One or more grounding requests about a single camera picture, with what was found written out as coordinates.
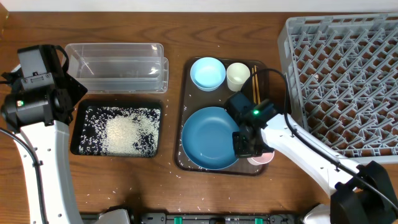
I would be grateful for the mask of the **pink cup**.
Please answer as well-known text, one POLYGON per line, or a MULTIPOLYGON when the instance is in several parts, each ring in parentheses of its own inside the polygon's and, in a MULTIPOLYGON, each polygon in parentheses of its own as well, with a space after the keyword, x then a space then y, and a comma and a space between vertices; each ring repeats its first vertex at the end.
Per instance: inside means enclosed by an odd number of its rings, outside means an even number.
POLYGON ((263 153, 262 156, 259 157, 250 157, 247 158, 248 162, 254 166, 261 166, 264 164, 270 163, 274 158, 274 152, 263 153))

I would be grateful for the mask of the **dark blue plate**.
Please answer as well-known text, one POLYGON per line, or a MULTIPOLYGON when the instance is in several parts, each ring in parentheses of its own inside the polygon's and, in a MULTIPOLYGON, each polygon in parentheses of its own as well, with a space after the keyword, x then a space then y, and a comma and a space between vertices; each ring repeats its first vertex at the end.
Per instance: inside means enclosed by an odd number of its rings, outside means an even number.
POLYGON ((182 147, 198 167, 222 170, 237 163, 233 133, 238 125, 224 108, 211 106, 194 112, 182 129, 182 147))

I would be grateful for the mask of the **wooden chopstick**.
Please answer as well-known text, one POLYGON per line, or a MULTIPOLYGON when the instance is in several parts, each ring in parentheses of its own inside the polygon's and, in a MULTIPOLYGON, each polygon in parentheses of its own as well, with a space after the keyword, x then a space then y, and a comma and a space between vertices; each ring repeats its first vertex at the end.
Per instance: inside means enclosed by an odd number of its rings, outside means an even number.
POLYGON ((256 66, 252 67, 252 98, 254 104, 257 104, 256 101, 256 80, 254 73, 256 72, 256 66))
POLYGON ((256 94, 256 103, 259 105, 261 103, 260 91, 259 91, 259 82, 258 75, 254 75, 254 92, 256 94))

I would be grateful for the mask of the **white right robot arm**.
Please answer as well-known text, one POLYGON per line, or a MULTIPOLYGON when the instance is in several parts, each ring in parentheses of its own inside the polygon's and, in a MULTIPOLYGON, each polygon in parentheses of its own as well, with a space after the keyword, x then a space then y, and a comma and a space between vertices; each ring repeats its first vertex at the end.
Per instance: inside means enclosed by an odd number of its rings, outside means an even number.
POLYGON ((239 129, 233 133, 235 156, 260 157, 279 151, 304 170, 330 198, 300 218, 301 223, 394 223, 397 197, 385 168, 362 165, 301 128, 269 100, 252 104, 240 91, 224 104, 239 129))

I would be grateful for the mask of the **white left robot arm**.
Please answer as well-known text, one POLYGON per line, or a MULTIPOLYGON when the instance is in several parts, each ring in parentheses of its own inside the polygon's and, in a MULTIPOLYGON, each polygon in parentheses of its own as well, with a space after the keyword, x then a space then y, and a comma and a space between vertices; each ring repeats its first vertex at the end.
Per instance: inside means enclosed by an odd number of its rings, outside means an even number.
POLYGON ((82 223, 69 164, 69 125, 87 89, 61 62, 59 45, 19 49, 20 67, 2 77, 11 87, 1 106, 6 129, 18 148, 31 223, 82 223))

